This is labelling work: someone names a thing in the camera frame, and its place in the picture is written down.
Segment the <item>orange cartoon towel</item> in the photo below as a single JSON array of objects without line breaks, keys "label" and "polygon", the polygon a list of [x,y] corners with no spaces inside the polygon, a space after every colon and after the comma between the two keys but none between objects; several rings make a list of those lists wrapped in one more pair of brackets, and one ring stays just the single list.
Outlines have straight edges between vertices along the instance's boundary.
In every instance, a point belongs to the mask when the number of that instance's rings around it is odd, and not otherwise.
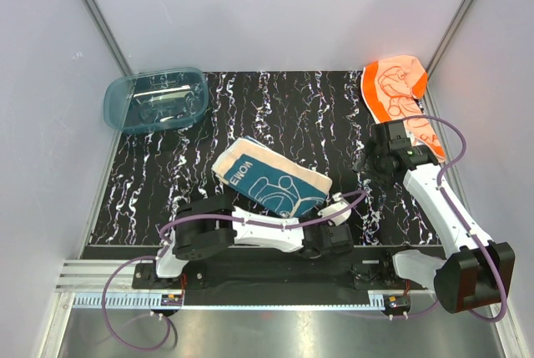
[{"label": "orange cartoon towel", "polygon": [[443,163],[445,150],[429,120],[420,117],[418,102],[425,95],[427,79],[418,58],[399,55],[366,65],[360,87],[365,105],[377,123],[403,119],[411,142],[429,147]]}]

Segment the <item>teal beige cartoon towel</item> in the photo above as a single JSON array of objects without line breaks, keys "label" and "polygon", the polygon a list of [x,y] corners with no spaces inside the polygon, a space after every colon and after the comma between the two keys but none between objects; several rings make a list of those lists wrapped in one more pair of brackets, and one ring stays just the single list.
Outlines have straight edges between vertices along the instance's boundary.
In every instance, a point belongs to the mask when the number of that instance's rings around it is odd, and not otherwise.
[{"label": "teal beige cartoon towel", "polygon": [[332,180],[245,136],[214,162],[220,181],[282,218],[299,218],[323,204]]}]

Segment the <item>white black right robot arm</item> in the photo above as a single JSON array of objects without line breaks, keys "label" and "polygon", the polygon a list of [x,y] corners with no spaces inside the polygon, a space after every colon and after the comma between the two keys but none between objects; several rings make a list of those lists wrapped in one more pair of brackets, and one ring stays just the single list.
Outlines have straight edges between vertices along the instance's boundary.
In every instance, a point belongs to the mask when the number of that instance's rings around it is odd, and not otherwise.
[{"label": "white black right robot arm", "polygon": [[444,259],[415,249],[393,254],[378,269],[383,285],[394,289],[413,281],[434,292],[449,313],[468,310],[477,315],[479,308],[498,304],[500,311],[491,321],[504,318],[515,253],[507,242],[495,242],[470,216],[426,146],[392,150],[370,140],[353,170],[367,173],[381,185],[403,183],[431,222],[445,253]]}]

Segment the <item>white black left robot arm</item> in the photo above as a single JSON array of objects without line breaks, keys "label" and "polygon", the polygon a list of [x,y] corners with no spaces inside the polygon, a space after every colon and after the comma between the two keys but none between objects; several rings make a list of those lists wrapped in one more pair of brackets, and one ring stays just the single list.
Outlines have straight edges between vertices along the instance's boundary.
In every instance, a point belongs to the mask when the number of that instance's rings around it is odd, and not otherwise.
[{"label": "white black left robot arm", "polygon": [[322,209],[313,219],[253,214],[224,201],[191,204],[160,230],[162,247],[150,275],[161,287],[172,287],[188,263],[233,246],[298,253],[306,259],[348,253],[354,248],[349,217],[346,202]]}]

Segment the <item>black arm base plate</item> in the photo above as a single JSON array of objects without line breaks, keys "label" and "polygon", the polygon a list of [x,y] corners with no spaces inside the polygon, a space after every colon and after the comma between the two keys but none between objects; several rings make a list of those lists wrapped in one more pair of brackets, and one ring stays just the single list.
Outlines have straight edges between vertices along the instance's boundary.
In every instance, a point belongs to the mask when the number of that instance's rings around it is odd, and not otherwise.
[{"label": "black arm base plate", "polygon": [[405,245],[356,246],[344,254],[307,259],[299,253],[273,249],[230,248],[204,260],[190,261],[179,275],[170,278],[158,275],[154,264],[137,264],[132,286],[146,290],[180,286],[202,290],[226,284],[316,284],[357,290],[417,290],[420,286],[415,281],[402,279],[393,269],[393,254],[405,251]]}]

